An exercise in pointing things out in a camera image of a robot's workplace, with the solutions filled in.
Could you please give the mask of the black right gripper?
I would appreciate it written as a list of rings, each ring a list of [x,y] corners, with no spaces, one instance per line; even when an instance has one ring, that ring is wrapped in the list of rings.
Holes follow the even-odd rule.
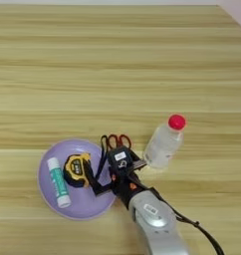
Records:
[[[135,173],[136,170],[141,170],[146,166],[146,161],[140,158],[133,150],[130,150],[129,154],[132,159],[131,164],[124,162],[120,167],[116,167],[114,164],[109,166],[111,181],[106,185],[101,185],[98,182],[94,177],[91,165],[86,160],[83,161],[86,178],[95,195],[111,190],[122,201],[124,206],[128,207],[129,202],[135,195],[148,190],[148,187],[141,183]]]

